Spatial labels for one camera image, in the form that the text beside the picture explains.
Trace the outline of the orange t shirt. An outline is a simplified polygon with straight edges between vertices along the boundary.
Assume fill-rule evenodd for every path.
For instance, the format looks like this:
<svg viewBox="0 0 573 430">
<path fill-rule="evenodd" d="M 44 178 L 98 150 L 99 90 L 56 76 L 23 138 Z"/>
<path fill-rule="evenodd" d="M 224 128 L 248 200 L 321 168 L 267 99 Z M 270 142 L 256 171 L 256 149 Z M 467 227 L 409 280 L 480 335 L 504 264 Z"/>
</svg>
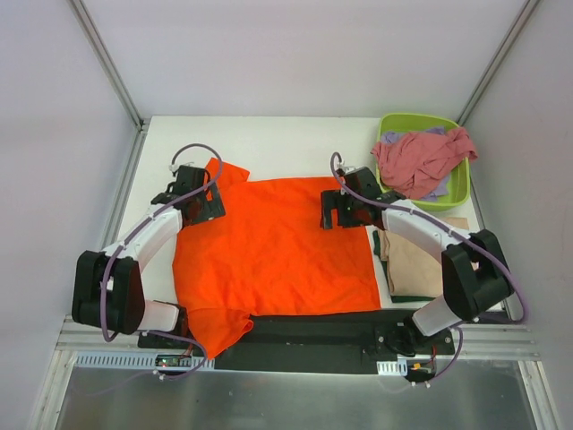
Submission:
<svg viewBox="0 0 573 430">
<path fill-rule="evenodd" d="M 192 335 L 214 358 L 254 318 L 377 311 L 380 293 L 365 228 L 321 228 L 332 177 L 251 181 L 212 159 L 223 217 L 184 228 L 172 263 Z"/>
</svg>

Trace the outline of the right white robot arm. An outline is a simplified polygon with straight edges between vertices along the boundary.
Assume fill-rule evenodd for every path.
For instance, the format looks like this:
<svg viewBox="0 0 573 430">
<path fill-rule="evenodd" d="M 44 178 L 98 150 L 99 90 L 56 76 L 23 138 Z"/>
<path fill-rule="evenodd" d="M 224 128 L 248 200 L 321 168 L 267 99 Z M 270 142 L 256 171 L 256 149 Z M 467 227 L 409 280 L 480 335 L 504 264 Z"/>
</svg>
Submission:
<svg viewBox="0 0 573 430">
<path fill-rule="evenodd" d="M 330 167 L 338 190 L 321 194 L 321 227 L 375 226 L 425 251 L 440 264 L 442 293 L 414 311 L 403 330 L 405 347 L 423 353 L 435 334 L 470 322 L 517 292 L 497 237 L 455 228 L 397 192 L 384 193 L 369 168 Z"/>
</svg>

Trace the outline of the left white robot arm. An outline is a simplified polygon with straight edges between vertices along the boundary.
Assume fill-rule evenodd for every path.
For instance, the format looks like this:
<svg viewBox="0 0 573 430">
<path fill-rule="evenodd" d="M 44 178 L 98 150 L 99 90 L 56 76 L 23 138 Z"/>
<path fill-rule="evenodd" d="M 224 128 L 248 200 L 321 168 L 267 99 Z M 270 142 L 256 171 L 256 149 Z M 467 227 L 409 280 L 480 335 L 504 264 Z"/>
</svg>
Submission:
<svg viewBox="0 0 573 430">
<path fill-rule="evenodd" d="M 169 348 L 182 347 L 189 338 L 187 312 L 147 299 L 142 272 L 183 228 L 226 214 L 216 180 L 205 168 L 178 167 L 175 180 L 150 201 L 137 225 L 103 250 L 83 252 L 76 264 L 73 320 L 100 328 L 107 340 L 157 331 Z"/>
</svg>

